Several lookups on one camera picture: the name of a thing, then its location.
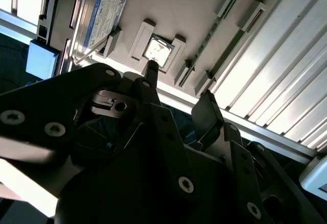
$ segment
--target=hard drive label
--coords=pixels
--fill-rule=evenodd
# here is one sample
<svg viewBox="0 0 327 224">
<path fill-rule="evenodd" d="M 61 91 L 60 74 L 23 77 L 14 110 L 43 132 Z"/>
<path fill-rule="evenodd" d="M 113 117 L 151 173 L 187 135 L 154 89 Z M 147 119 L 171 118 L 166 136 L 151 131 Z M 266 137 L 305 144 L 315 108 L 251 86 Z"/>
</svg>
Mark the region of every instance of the hard drive label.
<svg viewBox="0 0 327 224">
<path fill-rule="evenodd" d="M 126 0 L 96 0 L 83 52 L 92 49 L 117 28 Z"/>
</svg>

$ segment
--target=hard drive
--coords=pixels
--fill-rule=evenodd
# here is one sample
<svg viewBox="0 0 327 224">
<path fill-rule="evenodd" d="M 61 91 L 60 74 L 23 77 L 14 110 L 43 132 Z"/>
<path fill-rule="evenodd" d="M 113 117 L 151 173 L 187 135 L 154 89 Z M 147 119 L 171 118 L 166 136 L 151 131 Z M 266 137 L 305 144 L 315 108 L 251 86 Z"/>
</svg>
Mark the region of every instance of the hard drive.
<svg viewBox="0 0 327 224">
<path fill-rule="evenodd" d="M 116 29 L 126 0 L 80 0 L 69 56 L 78 64 L 100 50 Z"/>
</svg>

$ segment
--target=black cable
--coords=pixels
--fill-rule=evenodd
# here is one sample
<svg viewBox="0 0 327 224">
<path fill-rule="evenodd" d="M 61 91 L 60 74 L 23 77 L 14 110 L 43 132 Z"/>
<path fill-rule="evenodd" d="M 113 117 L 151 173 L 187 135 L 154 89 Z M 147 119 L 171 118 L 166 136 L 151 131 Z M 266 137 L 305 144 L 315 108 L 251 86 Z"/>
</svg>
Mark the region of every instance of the black cable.
<svg viewBox="0 0 327 224">
<path fill-rule="evenodd" d="M 18 52 L 23 52 L 22 49 L 13 48 L 13 47 L 5 46 L 5 45 L 2 45 L 2 44 L 0 44 L 0 47 L 7 48 L 7 49 L 13 49 L 13 50 L 18 51 Z"/>
<path fill-rule="evenodd" d="M 17 85 L 15 82 L 13 82 L 12 80 L 9 80 L 9 79 L 3 79 L 3 78 L 0 78 L 0 80 L 4 80 L 4 81 L 8 81 L 9 83 L 12 83 L 13 85 L 15 85 L 17 88 L 19 88 L 19 85 Z"/>
<path fill-rule="evenodd" d="M 26 58 L 23 54 L 26 53 L 26 52 L 28 51 L 28 49 L 24 49 L 24 48 L 19 49 L 19 48 L 14 48 L 14 47 L 10 47 L 10 46 L 6 46 L 6 45 L 2 45 L 2 44 L 0 44 L 0 47 L 2 47 L 2 48 L 7 48 L 7 49 L 12 49 L 12 50 L 14 50 L 14 51 L 18 51 L 18 52 L 20 52 L 20 53 L 21 53 L 21 57 L 22 57 L 23 59 Z"/>
<path fill-rule="evenodd" d="M 107 131 L 107 127 L 106 127 L 106 124 L 105 124 L 103 118 L 101 118 L 101 119 L 99 120 L 99 123 L 100 123 L 100 125 L 101 125 L 102 128 L 103 128 L 103 131 L 104 131 L 104 133 L 105 133 L 105 136 L 107 137 L 107 141 L 110 142 L 110 143 L 112 144 L 112 141 L 111 141 L 110 135 L 109 135 L 109 133 L 108 133 L 108 131 Z"/>
</svg>

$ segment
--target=blue component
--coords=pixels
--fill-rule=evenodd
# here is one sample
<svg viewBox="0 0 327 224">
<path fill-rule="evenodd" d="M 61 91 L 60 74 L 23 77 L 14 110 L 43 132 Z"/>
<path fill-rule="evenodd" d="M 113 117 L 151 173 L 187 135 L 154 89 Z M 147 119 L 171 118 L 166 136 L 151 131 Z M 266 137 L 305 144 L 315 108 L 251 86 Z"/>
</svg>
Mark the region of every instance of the blue component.
<svg viewBox="0 0 327 224">
<path fill-rule="evenodd" d="M 58 57 L 57 50 L 32 40 L 27 56 L 26 72 L 43 80 L 49 79 L 54 75 Z"/>
</svg>

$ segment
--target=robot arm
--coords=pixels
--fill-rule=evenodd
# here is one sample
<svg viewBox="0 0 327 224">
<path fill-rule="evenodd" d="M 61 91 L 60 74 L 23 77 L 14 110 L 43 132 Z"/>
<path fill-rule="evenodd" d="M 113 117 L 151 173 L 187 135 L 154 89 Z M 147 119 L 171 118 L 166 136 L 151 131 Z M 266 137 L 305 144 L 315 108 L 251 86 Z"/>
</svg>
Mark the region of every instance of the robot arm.
<svg viewBox="0 0 327 224">
<path fill-rule="evenodd" d="M 29 185 L 0 181 L 52 207 L 56 223 L 325 223 L 267 149 L 243 144 L 209 91 L 192 110 L 202 149 L 184 145 L 157 75 L 154 61 L 135 79 L 94 64 L 1 95 L 0 163 Z M 101 116 L 120 121 L 114 153 L 81 170 L 70 158 L 75 135 Z M 35 185 L 48 202 L 26 195 Z"/>
</svg>

